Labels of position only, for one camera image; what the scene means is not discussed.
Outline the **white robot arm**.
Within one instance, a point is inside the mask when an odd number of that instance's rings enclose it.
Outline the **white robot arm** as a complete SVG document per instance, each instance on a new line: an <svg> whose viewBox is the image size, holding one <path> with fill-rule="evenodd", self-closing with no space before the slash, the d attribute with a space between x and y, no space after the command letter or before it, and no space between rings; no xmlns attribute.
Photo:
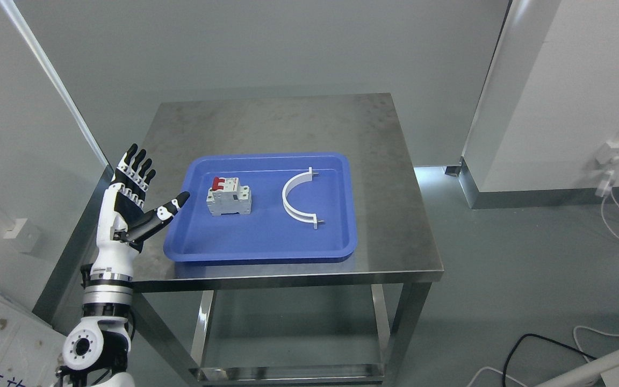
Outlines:
<svg viewBox="0 0 619 387"><path fill-rule="evenodd" d="M169 225L190 197L183 191L164 205L145 211L148 188L156 171L147 152L132 144L123 154L103 193L93 263L81 266L82 316L62 345L57 386L86 386L91 372L103 370L108 380L98 386L133 386L128 373L134 322L135 258L145 240Z"/></svg>

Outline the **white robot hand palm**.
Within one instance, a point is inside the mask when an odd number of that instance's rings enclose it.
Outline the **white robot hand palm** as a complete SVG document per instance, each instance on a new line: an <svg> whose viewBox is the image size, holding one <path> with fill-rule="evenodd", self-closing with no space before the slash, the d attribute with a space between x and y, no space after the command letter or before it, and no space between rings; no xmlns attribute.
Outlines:
<svg viewBox="0 0 619 387"><path fill-rule="evenodd" d="M141 253L144 244L114 238L116 232L128 231L127 217L140 215L140 208L123 193L124 188L123 183L111 183L105 190L96 236L98 256L91 267L93 276L134 277L134 260Z"/></svg>

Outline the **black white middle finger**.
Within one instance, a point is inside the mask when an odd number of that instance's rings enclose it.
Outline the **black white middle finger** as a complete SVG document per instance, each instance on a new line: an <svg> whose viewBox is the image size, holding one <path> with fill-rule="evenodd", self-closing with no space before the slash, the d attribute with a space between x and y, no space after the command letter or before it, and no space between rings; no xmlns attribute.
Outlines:
<svg viewBox="0 0 619 387"><path fill-rule="evenodd" d="M128 170L131 178L130 185L127 185L127 196L136 205L144 205L147 195L148 183L146 182L147 172L152 166L152 159L134 159Z"/></svg>

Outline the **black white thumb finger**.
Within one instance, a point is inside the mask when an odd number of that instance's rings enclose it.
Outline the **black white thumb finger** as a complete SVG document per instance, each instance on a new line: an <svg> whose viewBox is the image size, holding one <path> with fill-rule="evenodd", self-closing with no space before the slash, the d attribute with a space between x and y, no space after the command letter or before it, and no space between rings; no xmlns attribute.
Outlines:
<svg viewBox="0 0 619 387"><path fill-rule="evenodd" d="M141 213L137 218L129 220L125 231L125 241L143 243L163 230L172 222L190 196L191 194L188 191L183 191L164 205L147 211L147 213Z"/></svg>

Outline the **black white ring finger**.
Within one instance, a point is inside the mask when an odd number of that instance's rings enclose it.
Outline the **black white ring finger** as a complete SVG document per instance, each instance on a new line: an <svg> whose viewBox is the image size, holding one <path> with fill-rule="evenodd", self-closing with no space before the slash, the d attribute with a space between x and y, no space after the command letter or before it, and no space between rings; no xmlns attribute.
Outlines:
<svg viewBox="0 0 619 387"><path fill-rule="evenodd" d="M127 197L144 197L146 185L140 175L140 162L147 156L145 149L128 149L120 160L120 193Z"/></svg>

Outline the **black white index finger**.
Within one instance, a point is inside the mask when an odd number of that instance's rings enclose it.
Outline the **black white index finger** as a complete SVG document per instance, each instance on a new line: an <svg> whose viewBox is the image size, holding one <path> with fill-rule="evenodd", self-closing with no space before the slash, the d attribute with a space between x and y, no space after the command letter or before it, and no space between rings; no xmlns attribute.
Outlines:
<svg viewBox="0 0 619 387"><path fill-rule="evenodd" d="M144 208L145 198L147 196L147 191L150 182L155 177L156 171L155 169L150 169L145 176L140 176L140 174L135 175L134 179L134 203L140 208Z"/></svg>

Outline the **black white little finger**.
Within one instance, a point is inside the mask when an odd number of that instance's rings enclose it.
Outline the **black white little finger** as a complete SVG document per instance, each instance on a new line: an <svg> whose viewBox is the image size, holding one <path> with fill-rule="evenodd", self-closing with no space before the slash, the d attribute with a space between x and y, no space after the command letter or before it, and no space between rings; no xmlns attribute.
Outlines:
<svg viewBox="0 0 619 387"><path fill-rule="evenodd" d="M133 143L123 155L114 170L114 183L120 183L125 186L134 185L136 171L134 169L133 158L138 153L138 146Z"/></svg>

